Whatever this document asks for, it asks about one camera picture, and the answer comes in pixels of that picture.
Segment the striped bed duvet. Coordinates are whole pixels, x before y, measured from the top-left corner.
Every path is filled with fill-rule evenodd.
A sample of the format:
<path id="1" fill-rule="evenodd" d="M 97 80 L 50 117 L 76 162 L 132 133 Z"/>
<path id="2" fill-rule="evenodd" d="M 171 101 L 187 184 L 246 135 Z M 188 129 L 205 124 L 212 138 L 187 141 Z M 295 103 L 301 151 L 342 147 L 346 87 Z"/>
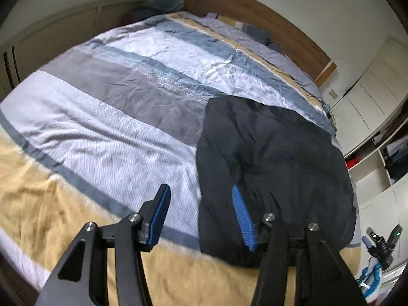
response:
<path id="1" fill-rule="evenodd" d="M 40 295 L 87 222 L 118 223 L 167 184 L 159 241 L 141 254 L 151 305 L 251 305 L 261 261 L 229 264 L 199 245 L 196 149 L 208 101 L 224 95 L 295 111 L 340 150 L 313 80 L 216 19 L 153 16 L 37 68 L 1 102 L 1 254 Z M 337 250 L 355 277 L 353 194 L 353 239 Z"/>

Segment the red item on shelf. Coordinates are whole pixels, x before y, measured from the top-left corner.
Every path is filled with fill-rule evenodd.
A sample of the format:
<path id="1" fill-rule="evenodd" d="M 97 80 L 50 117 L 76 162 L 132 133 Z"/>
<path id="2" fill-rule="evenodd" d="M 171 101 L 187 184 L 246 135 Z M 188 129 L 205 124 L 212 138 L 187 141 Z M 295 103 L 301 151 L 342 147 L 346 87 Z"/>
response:
<path id="1" fill-rule="evenodd" d="M 359 156 L 354 156 L 352 158 L 347 158 L 346 159 L 347 169 L 351 169 L 356 164 L 358 164 L 360 161 L 361 161 L 361 159 L 360 159 Z"/>

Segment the white wardrobe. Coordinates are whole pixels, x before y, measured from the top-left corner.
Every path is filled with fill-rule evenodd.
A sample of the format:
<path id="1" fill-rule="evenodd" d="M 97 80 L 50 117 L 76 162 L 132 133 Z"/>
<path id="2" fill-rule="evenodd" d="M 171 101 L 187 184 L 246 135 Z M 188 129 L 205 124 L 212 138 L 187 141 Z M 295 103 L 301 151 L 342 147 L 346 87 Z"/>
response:
<path id="1" fill-rule="evenodd" d="M 361 234 L 369 227 L 383 236 L 397 224 L 406 229 L 407 174 L 390 185 L 371 139 L 377 132 L 393 132 L 407 124 L 407 45 L 388 38 L 331 114 L 345 160 L 361 159 L 349 169 Z"/>

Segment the striped pillow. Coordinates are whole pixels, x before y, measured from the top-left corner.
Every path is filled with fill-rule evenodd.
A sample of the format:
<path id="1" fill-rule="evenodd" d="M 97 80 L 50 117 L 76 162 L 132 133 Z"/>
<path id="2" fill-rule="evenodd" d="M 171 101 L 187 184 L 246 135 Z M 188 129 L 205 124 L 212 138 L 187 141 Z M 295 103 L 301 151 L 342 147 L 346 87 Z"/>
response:
<path id="1" fill-rule="evenodd" d="M 266 30 L 213 12 L 208 12 L 205 15 L 205 18 L 217 19 L 219 21 L 222 21 L 223 23 L 233 26 L 237 30 L 246 33 L 246 35 L 250 36 L 256 42 L 267 46 L 269 49 L 274 50 L 281 55 L 285 55 L 282 47 L 274 42 L 272 37 L 270 37 L 269 32 Z"/>

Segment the dark blue folded blanket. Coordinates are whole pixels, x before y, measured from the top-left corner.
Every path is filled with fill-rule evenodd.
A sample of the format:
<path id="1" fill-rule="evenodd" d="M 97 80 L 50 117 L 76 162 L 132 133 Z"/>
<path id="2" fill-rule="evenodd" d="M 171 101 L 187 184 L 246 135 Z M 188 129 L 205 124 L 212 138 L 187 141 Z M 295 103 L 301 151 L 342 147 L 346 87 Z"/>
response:
<path id="1" fill-rule="evenodd" d="M 131 20 L 139 22 L 156 15 L 178 12 L 184 8 L 180 0 L 147 0 L 131 12 Z"/>

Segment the wooden headboard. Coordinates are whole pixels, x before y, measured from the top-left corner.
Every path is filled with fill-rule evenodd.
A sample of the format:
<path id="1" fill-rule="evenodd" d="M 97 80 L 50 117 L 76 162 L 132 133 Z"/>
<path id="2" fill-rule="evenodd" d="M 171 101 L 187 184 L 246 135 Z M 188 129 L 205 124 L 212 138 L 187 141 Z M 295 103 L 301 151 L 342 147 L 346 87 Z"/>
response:
<path id="1" fill-rule="evenodd" d="M 318 86 L 337 69 L 335 62 L 308 35 L 257 0 L 184 0 L 184 7 L 196 16 L 214 12 L 267 31 Z"/>

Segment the beige louvered wall cabinet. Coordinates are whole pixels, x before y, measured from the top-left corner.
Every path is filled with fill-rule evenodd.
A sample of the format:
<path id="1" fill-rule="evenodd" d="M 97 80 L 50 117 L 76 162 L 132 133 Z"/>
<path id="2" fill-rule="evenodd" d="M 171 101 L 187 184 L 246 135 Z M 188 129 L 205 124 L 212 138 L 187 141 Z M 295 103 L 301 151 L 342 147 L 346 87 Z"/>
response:
<path id="1" fill-rule="evenodd" d="M 1 45 L 1 99 L 22 80 L 69 48 L 117 28 L 146 0 L 102 0 L 38 21 Z"/>

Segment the black puffer jacket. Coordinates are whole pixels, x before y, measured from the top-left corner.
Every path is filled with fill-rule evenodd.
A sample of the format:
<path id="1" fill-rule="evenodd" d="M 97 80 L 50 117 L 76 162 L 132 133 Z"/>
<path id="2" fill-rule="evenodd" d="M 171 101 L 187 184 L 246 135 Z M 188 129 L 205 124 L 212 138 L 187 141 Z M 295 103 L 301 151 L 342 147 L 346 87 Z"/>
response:
<path id="1" fill-rule="evenodd" d="M 261 219 L 317 223 L 336 249 L 354 235 L 357 209 L 341 151 L 295 111 L 224 95 L 208 101 L 196 149 L 203 253 L 258 267 Z"/>

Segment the beige wall socket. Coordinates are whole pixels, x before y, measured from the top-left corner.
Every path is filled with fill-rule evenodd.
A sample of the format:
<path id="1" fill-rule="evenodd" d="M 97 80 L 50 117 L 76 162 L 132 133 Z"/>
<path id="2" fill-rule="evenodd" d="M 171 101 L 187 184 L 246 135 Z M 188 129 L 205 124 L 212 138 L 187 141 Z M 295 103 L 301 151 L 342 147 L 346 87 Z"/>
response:
<path id="1" fill-rule="evenodd" d="M 330 90 L 330 91 L 329 91 L 329 94 L 330 94 L 330 96 L 331 96 L 333 99 L 337 99 L 337 98 L 338 98 L 338 95 L 337 95 L 337 93 L 336 93 L 334 90 Z"/>

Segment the hanging clothes in wardrobe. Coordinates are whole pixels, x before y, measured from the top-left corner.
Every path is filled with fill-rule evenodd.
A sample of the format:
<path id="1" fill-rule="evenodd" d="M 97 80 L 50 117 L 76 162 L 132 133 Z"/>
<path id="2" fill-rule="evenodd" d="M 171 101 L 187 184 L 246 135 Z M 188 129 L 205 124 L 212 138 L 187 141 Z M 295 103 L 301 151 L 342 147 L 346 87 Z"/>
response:
<path id="1" fill-rule="evenodd" d="M 371 141 L 390 185 L 397 183 L 407 174 L 407 124 L 377 132 Z"/>

